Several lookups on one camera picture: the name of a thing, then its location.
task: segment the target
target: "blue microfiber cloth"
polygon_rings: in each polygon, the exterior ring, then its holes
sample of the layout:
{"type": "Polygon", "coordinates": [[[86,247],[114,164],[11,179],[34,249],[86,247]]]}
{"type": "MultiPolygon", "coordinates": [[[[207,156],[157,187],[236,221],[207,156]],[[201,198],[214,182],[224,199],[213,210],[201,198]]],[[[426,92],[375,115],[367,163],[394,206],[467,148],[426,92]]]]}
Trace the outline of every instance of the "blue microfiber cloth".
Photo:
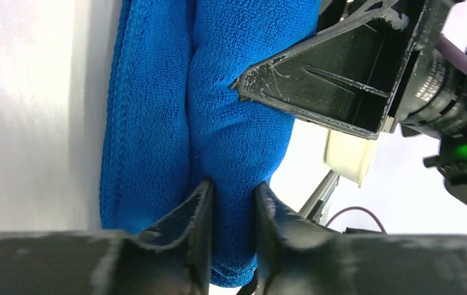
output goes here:
{"type": "Polygon", "coordinates": [[[229,85],[313,34],[319,7],[320,0],[123,1],[103,146],[103,228],[135,234],[209,176],[212,283],[250,281],[251,193],[279,166],[294,118],[240,103],[229,85]]]}

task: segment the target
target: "blue towel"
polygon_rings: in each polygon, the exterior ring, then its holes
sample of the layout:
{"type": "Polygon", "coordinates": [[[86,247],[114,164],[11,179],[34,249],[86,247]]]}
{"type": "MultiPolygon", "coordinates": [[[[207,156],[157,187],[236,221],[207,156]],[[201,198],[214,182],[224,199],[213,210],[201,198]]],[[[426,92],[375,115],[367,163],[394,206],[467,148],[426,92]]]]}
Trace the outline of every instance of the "blue towel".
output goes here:
{"type": "Polygon", "coordinates": [[[250,65],[314,33],[320,0],[124,0],[109,88],[100,213],[135,234],[204,177],[216,185],[212,283],[253,276],[252,190],[269,180],[294,118],[238,101],[250,65]]]}

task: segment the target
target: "white wall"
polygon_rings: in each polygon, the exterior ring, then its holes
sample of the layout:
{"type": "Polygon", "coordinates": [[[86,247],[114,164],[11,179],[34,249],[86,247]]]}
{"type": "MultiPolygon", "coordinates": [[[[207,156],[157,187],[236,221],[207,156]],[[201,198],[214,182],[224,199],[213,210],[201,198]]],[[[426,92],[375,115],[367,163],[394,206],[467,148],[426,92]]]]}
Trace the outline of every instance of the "white wall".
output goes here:
{"type": "MultiPolygon", "coordinates": [[[[100,226],[101,145],[119,5],[0,0],[0,230],[100,226]]],[[[467,3],[461,6],[446,32],[464,48],[467,3]]],[[[298,123],[273,178],[272,187],[294,209],[327,172],[324,135],[298,123]]],[[[362,189],[342,183],[330,214],[362,205],[390,232],[467,232],[467,207],[445,192],[436,171],[422,167],[422,157],[436,149],[429,138],[386,136],[367,183],[362,189]]],[[[361,213],[333,223],[346,225],[374,228],[361,213]]]]}

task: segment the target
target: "black plastic bracket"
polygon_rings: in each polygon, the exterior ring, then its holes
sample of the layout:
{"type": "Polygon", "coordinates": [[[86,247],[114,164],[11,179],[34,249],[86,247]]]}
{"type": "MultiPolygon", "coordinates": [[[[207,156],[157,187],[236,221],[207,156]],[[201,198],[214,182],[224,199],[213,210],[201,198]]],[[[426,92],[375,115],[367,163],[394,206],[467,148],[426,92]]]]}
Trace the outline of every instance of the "black plastic bracket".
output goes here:
{"type": "MultiPolygon", "coordinates": [[[[212,193],[210,181],[201,183],[135,237],[120,231],[0,234],[0,295],[206,295],[212,193]]],[[[267,183],[257,187],[254,202],[259,268],[245,290],[467,295],[467,236],[342,235],[293,212],[267,183]]]]}
{"type": "MultiPolygon", "coordinates": [[[[453,5],[368,0],[343,21],[248,68],[232,86],[241,100],[376,139],[394,117],[390,109],[404,72],[418,58],[413,53],[434,51],[453,5]]],[[[398,104],[394,108],[394,115],[407,116],[398,104]]]]}
{"type": "Polygon", "coordinates": [[[0,295],[208,294],[212,182],[135,237],[0,233],[0,295]]]}
{"type": "Polygon", "coordinates": [[[256,294],[467,294],[467,236],[340,235],[256,191],[256,294]]]}

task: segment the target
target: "white backdrop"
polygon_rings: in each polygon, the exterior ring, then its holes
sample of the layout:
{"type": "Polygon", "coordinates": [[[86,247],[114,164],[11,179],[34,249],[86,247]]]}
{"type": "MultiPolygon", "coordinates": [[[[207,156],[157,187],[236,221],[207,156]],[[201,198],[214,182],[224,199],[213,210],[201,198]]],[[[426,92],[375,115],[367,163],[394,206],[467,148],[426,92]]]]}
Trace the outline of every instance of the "white backdrop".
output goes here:
{"type": "MultiPolygon", "coordinates": [[[[119,0],[0,0],[0,230],[99,228],[98,182],[119,0]]],[[[467,2],[449,39],[467,45],[467,2]]],[[[327,168],[326,131],[298,122],[272,179],[298,209],[327,168]]],[[[385,135],[362,189],[342,181],[330,207],[372,210],[391,233],[467,233],[467,207],[422,165],[438,143],[385,135]]],[[[332,224],[375,229],[364,213],[332,224]]],[[[233,290],[213,288],[213,294],[233,290]]]]}

